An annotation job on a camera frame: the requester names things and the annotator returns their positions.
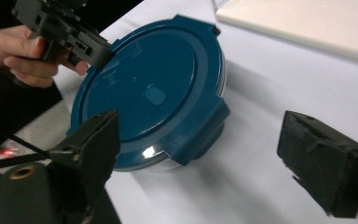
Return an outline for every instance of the container lid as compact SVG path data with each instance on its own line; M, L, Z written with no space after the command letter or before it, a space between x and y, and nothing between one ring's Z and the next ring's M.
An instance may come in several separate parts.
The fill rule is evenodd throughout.
M182 165L198 158L229 113L220 97L226 74L218 34L214 25L176 16L115 41L115 56L102 70L91 67L80 86L69 133L87 118L116 109L116 170L167 157Z

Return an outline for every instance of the black device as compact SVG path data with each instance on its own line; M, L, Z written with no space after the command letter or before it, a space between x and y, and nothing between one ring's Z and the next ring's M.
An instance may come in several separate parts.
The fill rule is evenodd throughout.
M0 176L0 224L118 224L104 189L120 149L116 110L88 119L54 148Z
M308 115L286 111L278 155L328 214L358 212L358 143Z
M87 1L17 0L12 14L33 32L30 37L41 35L46 39L47 45L40 60L50 61L57 48L68 48L70 63L84 60L102 69L113 57L110 44L74 12ZM27 87L16 78L14 82Z

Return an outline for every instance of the white table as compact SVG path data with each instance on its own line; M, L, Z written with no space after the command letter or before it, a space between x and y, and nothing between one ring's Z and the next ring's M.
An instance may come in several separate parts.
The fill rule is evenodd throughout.
M285 110L358 141L358 63L216 21L224 0L145 0L102 32L110 42L182 14L217 22L231 114L210 151L168 171L113 172L106 188L124 224L358 223L327 217L276 155ZM81 79L56 83L71 107Z

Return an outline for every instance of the food container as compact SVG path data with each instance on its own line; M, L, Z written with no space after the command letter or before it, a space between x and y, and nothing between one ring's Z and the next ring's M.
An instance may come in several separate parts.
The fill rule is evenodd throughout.
M102 70L91 67L80 86L69 133L87 118L116 109L121 150L115 170L198 159L229 114L218 35L210 23L176 16L115 41L114 57Z

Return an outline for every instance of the black bracket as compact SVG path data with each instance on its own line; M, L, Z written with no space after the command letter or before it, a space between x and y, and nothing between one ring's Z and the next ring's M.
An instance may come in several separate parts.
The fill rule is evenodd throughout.
M357 142L315 118L286 111L278 155L327 215L356 217Z

